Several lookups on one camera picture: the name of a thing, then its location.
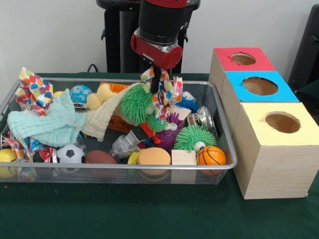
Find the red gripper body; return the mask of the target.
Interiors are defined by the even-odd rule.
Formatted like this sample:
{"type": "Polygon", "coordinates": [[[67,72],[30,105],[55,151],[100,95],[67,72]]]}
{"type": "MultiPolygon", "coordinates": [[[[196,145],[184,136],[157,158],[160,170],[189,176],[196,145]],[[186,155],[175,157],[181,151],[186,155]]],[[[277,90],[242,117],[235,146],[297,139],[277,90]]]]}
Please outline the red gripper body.
{"type": "Polygon", "coordinates": [[[131,48],[155,66],[169,70],[177,66],[182,58],[183,49],[177,43],[168,46],[152,44],[143,39],[136,29],[131,36],[131,48]]]}

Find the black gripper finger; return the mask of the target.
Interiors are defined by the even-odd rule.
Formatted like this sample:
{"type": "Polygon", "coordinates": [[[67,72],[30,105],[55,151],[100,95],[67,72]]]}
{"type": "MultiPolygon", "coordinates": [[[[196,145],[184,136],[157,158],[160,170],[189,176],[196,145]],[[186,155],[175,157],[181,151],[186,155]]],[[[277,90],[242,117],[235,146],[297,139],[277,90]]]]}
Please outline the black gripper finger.
{"type": "Polygon", "coordinates": [[[156,67],[154,65],[152,65],[150,67],[150,78],[151,78],[151,87],[150,87],[150,92],[153,93],[155,91],[155,84],[156,84],[156,67]]]}
{"type": "Polygon", "coordinates": [[[159,83],[161,78],[161,68],[154,66],[154,92],[157,93],[159,89],[159,83]]]}

